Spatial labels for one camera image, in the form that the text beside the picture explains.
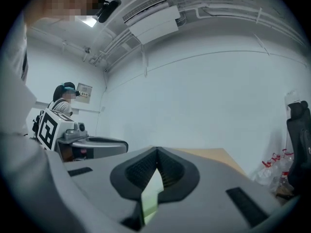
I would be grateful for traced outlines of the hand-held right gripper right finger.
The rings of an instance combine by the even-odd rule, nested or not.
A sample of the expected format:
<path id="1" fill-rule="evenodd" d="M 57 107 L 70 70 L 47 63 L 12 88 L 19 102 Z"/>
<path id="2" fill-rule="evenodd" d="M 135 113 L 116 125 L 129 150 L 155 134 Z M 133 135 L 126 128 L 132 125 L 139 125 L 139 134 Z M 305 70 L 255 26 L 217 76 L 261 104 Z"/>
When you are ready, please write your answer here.
<path id="1" fill-rule="evenodd" d="M 271 233 L 280 216 L 278 201 L 229 165 L 166 148 L 193 164 L 199 181 L 180 201 L 161 203 L 147 233 Z"/>

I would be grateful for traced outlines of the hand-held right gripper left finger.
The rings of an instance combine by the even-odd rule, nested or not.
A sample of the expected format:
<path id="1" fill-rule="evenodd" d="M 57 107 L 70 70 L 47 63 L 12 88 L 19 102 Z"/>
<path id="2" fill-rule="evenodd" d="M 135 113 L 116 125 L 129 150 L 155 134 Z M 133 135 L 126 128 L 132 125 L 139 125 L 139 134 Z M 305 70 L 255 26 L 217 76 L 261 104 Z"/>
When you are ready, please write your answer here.
<path id="1" fill-rule="evenodd" d="M 139 233 L 143 222 L 141 195 L 152 178 L 157 148 L 66 163 L 69 172 L 85 167 L 89 172 L 71 177 L 74 209 L 87 233 Z"/>

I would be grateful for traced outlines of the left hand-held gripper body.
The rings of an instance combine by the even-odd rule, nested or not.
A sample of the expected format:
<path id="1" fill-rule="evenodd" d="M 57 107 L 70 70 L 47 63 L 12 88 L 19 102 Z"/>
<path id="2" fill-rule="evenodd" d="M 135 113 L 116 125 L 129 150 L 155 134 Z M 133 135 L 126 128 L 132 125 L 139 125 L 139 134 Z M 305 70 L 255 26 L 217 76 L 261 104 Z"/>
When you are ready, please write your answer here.
<path id="1" fill-rule="evenodd" d="M 88 136 L 84 123 L 73 121 L 61 112 L 45 109 L 37 138 L 43 148 L 55 151 L 63 162 L 73 160 L 71 144 Z"/>

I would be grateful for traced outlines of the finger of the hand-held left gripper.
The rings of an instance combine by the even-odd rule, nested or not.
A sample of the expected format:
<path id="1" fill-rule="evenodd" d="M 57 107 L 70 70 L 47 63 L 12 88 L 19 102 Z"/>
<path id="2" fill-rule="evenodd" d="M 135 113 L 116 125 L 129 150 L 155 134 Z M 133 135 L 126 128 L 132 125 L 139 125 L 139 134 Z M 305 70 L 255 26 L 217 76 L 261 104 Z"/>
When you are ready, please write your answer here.
<path id="1" fill-rule="evenodd" d="M 89 136 L 86 141 L 88 142 L 123 142 L 122 140 L 107 138 L 107 137 L 96 137 L 96 136 Z"/>
<path id="2" fill-rule="evenodd" d="M 75 158 L 98 159 L 128 152 L 128 143 L 123 142 L 88 142 L 80 139 L 71 144 Z"/>

